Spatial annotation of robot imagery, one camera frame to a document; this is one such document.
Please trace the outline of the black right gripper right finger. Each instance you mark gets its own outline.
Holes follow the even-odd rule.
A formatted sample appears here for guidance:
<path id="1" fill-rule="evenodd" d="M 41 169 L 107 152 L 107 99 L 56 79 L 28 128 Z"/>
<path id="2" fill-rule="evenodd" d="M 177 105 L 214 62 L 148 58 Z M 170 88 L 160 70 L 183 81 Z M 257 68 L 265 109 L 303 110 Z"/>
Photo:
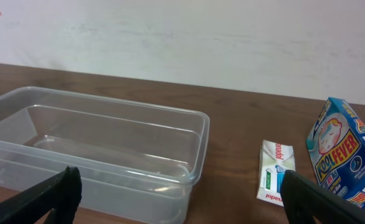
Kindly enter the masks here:
<path id="1" fill-rule="evenodd" d="M 290 224 L 365 224 L 364 210 L 293 170 L 285 172 L 280 195 Z"/>

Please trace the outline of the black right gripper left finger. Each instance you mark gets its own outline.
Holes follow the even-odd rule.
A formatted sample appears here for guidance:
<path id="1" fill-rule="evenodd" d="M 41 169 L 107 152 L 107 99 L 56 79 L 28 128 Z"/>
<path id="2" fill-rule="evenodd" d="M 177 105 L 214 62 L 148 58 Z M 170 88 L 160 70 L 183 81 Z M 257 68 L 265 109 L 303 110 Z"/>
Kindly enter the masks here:
<path id="1" fill-rule="evenodd" d="M 66 169 L 0 203 L 0 224 L 72 223 L 82 199 L 82 180 L 76 167 Z"/>

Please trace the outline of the white Panadol box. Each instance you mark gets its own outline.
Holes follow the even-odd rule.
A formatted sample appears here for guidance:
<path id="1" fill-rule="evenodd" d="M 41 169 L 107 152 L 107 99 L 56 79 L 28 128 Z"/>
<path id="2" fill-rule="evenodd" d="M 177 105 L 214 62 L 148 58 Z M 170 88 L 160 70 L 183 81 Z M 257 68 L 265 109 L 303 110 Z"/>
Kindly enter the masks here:
<path id="1" fill-rule="evenodd" d="M 293 147 L 263 140 L 260 148 L 257 198 L 282 207 L 280 189 L 286 170 L 295 170 Z"/>

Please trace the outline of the blue KoolFever box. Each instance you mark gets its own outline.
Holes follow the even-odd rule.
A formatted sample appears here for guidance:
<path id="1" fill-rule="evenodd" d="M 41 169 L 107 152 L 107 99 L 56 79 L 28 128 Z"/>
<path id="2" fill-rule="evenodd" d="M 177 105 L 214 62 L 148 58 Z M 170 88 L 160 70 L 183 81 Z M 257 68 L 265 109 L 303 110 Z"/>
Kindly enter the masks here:
<path id="1" fill-rule="evenodd" d="M 365 124 L 345 100 L 327 99 L 306 146 L 318 185 L 365 208 Z"/>

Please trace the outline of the clear plastic container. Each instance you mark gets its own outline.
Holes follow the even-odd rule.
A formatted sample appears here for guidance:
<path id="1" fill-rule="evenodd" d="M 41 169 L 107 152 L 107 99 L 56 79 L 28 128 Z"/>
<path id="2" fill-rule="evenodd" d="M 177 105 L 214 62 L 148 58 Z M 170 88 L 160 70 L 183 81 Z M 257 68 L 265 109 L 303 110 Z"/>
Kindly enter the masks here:
<path id="1" fill-rule="evenodd" d="M 0 187 L 23 191 L 76 167 L 81 207 L 183 223 L 209 137 L 199 111 L 36 86 L 0 96 Z"/>

